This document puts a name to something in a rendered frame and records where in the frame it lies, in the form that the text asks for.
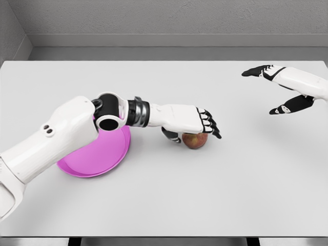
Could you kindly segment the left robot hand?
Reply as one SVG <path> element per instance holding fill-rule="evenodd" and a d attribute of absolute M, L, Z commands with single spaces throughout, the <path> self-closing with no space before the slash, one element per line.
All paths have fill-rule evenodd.
<path fill-rule="evenodd" d="M 183 133 L 207 133 L 221 139 L 217 123 L 205 109 L 192 105 L 164 105 L 159 111 L 163 113 L 164 119 L 162 133 L 175 143 L 181 143 L 180 135 Z"/>

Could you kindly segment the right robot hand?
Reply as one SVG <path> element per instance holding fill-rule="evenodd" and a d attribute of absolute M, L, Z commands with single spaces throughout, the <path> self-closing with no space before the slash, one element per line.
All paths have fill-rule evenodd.
<path fill-rule="evenodd" d="M 317 99 L 328 102 L 328 80 L 303 70 L 278 65 L 262 65 L 250 68 L 242 72 L 241 75 L 244 77 L 262 77 L 281 87 L 300 93 L 300 95 L 273 108 L 269 112 L 271 115 L 289 114 L 307 109 Z"/>

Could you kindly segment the red-yellow apple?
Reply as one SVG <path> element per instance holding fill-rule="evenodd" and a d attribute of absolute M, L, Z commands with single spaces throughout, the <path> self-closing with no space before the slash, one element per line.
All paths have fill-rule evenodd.
<path fill-rule="evenodd" d="M 207 133 L 190 134 L 183 133 L 182 141 L 190 149 L 199 149 L 203 147 L 208 140 Z"/>

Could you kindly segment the pink round plate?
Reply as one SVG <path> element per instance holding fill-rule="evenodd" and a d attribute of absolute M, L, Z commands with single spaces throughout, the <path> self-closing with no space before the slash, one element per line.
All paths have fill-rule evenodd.
<path fill-rule="evenodd" d="M 131 141 L 129 126 L 114 131 L 99 130 L 96 140 L 68 154 L 57 162 L 65 173 L 90 178 L 115 168 L 127 154 Z"/>

